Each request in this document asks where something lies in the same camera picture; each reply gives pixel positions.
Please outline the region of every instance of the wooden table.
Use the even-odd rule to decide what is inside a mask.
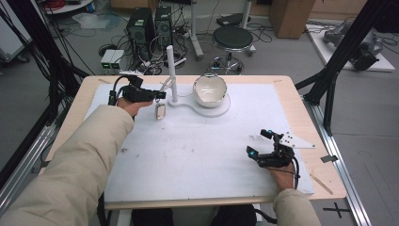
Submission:
[[[311,200],[318,199],[341,199],[346,195],[343,183],[331,162],[323,163],[321,157],[327,155],[324,144],[319,137],[311,118],[298,95],[291,78],[283,75],[245,75],[245,76],[222,76],[228,84],[272,84],[279,96],[280,103],[286,114],[292,132],[308,142],[315,144],[315,149],[301,149],[301,156],[311,176],[311,182],[315,193],[310,196]],[[143,76],[145,84],[159,84],[165,81],[167,76]],[[193,84],[198,77],[195,75],[177,76],[178,84]],[[91,76],[87,77],[79,89],[72,107],[64,120],[63,125],[56,137],[53,147],[47,156],[51,160],[56,149],[65,142],[68,137],[84,120],[94,93],[100,84],[113,84],[116,76]],[[157,203],[139,203],[135,206],[107,205],[107,209],[124,209],[140,207],[165,207],[165,206],[196,206],[196,205],[220,205],[229,203],[259,203],[271,202],[270,197],[247,197],[235,200],[212,199],[193,201],[173,201]]]

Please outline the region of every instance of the stool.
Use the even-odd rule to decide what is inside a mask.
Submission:
[[[232,57],[231,53],[246,50],[252,45],[252,41],[252,35],[244,28],[225,25],[216,29],[212,35],[212,43],[226,51],[226,56],[216,57],[210,64],[211,71],[217,74],[241,74],[244,64]]]

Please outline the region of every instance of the black pants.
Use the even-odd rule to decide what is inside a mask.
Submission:
[[[139,209],[132,211],[134,226],[173,226],[171,209]],[[254,226],[256,215],[251,204],[220,206],[211,226]]]

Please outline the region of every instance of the person's arm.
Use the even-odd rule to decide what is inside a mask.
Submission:
[[[273,202],[278,225],[321,225],[308,197],[294,189],[294,175],[291,173],[294,172],[293,164],[284,168],[269,168],[269,170],[276,180],[279,192]]]
[[[88,225],[104,192],[120,146],[132,131],[138,109],[151,103],[99,106],[59,147],[46,171],[35,178],[1,225]]]

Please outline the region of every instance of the hand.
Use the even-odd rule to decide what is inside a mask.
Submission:
[[[270,170],[273,178],[276,180],[278,186],[278,193],[281,191],[291,188],[294,189],[294,164],[290,163],[290,165],[282,168],[267,168]]]
[[[152,101],[150,102],[139,102],[139,103],[132,103],[125,98],[121,97],[118,99],[117,106],[125,110],[129,113],[132,117],[137,115],[138,109],[143,106],[152,105]]]

